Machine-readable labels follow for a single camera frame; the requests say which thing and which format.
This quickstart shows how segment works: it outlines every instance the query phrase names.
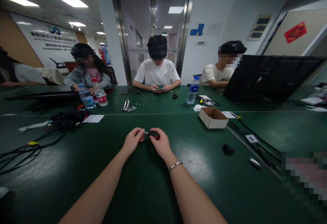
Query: glass door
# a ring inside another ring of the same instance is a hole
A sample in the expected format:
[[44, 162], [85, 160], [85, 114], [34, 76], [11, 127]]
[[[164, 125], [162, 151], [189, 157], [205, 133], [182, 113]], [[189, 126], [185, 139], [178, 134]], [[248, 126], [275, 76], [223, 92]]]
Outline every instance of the glass door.
[[146, 45], [149, 38], [154, 35], [163, 35], [167, 38], [166, 59], [174, 63], [178, 74], [181, 75], [188, 0], [117, 0], [117, 2], [128, 85], [133, 84], [140, 64], [150, 58]]

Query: water bottle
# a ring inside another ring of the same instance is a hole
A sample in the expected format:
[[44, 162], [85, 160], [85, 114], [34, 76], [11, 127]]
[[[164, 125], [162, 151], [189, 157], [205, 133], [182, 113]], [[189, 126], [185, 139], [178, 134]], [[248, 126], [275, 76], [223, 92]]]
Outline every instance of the water bottle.
[[97, 78], [92, 78], [93, 90], [100, 106], [108, 105], [106, 93], [100, 88]]
[[190, 92], [188, 93], [186, 103], [188, 105], [193, 105], [195, 98], [197, 97], [197, 92], [199, 90], [200, 82], [199, 82], [199, 77], [196, 76], [194, 80], [191, 82], [190, 86]]
[[81, 100], [83, 101], [85, 108], [86, 109], [94, 108], [95, 102], [93, 100], [93, 97], [92, 97], [89, 89], [84, 87], [84, 84], [78, 84], [78, 87], [79, 87], [78, 94], [79, 94]]

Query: blue bottle label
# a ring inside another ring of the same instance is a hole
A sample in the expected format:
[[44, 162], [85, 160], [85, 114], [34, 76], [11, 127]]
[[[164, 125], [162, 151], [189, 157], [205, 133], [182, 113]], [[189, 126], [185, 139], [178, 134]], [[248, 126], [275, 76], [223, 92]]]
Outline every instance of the blue bottle label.
[[198, 86], [190, 86], [190, 92], [197, 92], [199, 89]]
[[94, 104], [94, 100], [92, 97], [83, 97], [81, 98], [85, 106], [90, 106]]

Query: yellow cable tag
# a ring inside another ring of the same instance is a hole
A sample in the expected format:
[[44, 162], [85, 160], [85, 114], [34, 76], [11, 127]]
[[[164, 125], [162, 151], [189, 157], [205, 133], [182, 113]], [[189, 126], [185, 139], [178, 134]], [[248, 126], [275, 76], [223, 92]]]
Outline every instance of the yellow cable tag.
[[37, 142], [35, 142], [35, 141], [31, 141], [31, 142], [29, 142], [28, 143], [28, 145], [30, 145], [30, 146], [33, 146], [33, 145], [39, 145], [40, 143], [37, 143]]

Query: small cardboard box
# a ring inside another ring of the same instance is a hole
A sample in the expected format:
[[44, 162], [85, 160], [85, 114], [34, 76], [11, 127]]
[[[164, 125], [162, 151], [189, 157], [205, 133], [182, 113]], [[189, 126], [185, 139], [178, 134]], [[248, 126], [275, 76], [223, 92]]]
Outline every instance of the small cardboard box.
[[199, 117], [209, 129], [224, 129], [228, 118], [214, 107], [202, 107]]

